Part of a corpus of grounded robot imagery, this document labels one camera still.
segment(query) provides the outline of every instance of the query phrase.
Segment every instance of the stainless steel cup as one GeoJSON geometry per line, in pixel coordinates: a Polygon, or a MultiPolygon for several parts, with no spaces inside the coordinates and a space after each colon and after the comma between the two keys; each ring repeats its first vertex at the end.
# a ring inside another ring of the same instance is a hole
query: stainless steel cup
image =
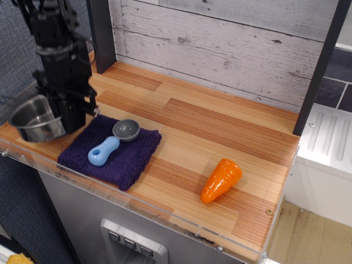
{"type": "Polygon", "coordinates": [[[29,142],[49,141],[66,134],[61,117],[55,118],[44,95],[37,95],[16,108],[9,124],[29,142]]]}

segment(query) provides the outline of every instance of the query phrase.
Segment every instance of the yellow object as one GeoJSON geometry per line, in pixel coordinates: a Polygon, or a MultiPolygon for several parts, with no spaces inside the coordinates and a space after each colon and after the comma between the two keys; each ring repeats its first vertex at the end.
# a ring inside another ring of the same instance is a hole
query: yellow object
{"type": "Polygon", "coordinates": [[[208,178],[200,195],[204,203],[209,203],[227,192],[242,177],[242,170],[233,161],[223,158],[208,178]]]}
{"type": "Polygon", "coordinates": [[[30,258],[27,258],[23,253],[19,255],[11,255],[9,256],[6,264],[34,264],[30,258]]]}

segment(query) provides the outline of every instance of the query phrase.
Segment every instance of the orange toy carrot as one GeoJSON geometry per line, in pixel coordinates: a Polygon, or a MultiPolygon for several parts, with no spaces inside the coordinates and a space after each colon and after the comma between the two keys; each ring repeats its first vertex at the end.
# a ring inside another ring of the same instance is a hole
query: orange toy carrot
{"type": "Polygon", "coordinates": [[[227,192],[242,177],[242,170],[233,161],[223,158],[208,178],[200,195],[204,203],[209,203],[227,192]]]}

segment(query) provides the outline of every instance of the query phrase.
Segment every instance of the wooden countertop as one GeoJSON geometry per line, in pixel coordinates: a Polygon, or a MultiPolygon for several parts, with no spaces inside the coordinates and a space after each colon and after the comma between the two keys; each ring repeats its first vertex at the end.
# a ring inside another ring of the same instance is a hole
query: wooden countertop
{"type": "Polygon", "coordinates": [[[246,261],[257,262],[282,195],[299,137],[297,114],[116,62],[104,74],[93,65],[91,86],[101,113],[158,129],[161,144],[140,179],[126,192],[57,166],[59,154],[83,129],[46,143],[23,141],[5,123],[0,149],[35,168],[115,202],[124,201],[175,229],[246,261]],[[243,177],[214,202],[199,196],[222,158],[243,177]]]}

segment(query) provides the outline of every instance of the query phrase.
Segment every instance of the blue plastic spoon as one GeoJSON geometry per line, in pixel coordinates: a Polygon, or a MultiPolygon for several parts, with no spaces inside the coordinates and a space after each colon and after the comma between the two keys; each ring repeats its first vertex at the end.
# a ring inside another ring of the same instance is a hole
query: blue plastic spoon
{"type": "Polygon", "coordinates": [[[120,141],[129,142],[134,140],[140,131],[138,122],[132,119],[125,119],[117,122],[112,133],[114,136],[107,137],[103,143],[92,148],[88,153],[88,160],[94,166],[103,166],[111,152],[118,149],[120,141]]]}

